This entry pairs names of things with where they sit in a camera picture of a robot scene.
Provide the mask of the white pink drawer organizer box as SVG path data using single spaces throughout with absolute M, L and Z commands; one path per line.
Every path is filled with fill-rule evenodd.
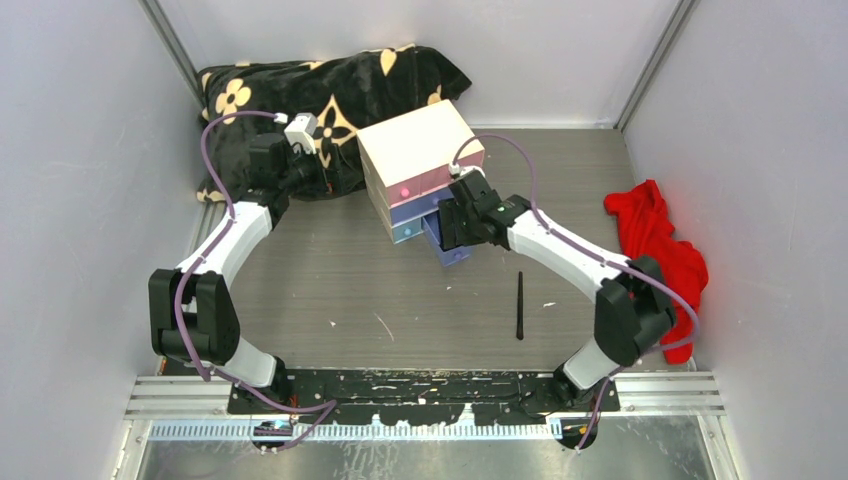
M 485 148 L 450 100 L 418 108 L 358 131 L 368 196 L 390 241 L 425 232 L 424 218 L 450 197 L 451 164 L 480 167 Z

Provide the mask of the black long makeup brush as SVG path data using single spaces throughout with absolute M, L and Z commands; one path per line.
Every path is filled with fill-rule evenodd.
M 516 295 L 516 339 L 522 341 L 525 338 L 524 334 L 524 274 L 522 271 L 517 275 L 517 295 Z

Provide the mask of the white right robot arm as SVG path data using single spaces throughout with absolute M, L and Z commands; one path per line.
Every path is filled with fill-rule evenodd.
M 577 287 L 594 305 L 590 339 L 553 373 L 558 403 L 582 409 L 603 379 L 630 367 L 677 323 L 659 263 L 614 254 L 562 228 L 520 196 L 501 198 L 471 168 L 438 204 L 443 249 L 491 244 L 531 258 Z

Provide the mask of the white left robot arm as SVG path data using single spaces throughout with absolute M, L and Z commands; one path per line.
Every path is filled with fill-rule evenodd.
M 177 267 L 151 275 L 151 344 L 168 359 L 221 373 L 277 413 L 292 397 L 285 363 L 243 338 L 228 284 L 279 224 L 291 197 L 349 194 L 360 187 L 362 173 L 336 145 L 323 161 L 319 151 L 308 153 L 279 133 L 256 136 L 248 154 L 247 185 L 213 233 Z

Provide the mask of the black floral plush blanket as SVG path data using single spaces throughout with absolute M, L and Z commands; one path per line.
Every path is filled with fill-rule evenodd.
M 272 113 L 317 117 L 314 140 L 321 159 L 336 145 L 362 173 L 358 130 L 441 100 L 457 100 L 471 79 L 438 50 L 408 44 L 363 50 L 332 60 L 238 63 L 202 70 L 200 121 L 221 118 L 207 139 L 219 178 L 206 177 L 201 202 L 222 202 L 247 185 L 248 146 L 264 133 L 279 133 Z

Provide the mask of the red cloth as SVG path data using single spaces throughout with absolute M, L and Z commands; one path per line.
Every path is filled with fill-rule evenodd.
M 603 205 L 616 218 L 622 253 L 657 260 L 666 284 L 698 311 L 709 281 L 707 266 L 691 242 L 674 238 L 675 226 L 658 184 L 649 179 L 629 191 L 610 193 Z

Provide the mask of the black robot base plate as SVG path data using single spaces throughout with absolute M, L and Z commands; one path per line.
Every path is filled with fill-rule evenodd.
M 595 392 L 566 399 L 549 372 L 292 369 L 288 405 L 336 403 L 326 424 L 448 426 L 469 412 L 476 426 L 536 425 L 557 413 L 591 413 Z

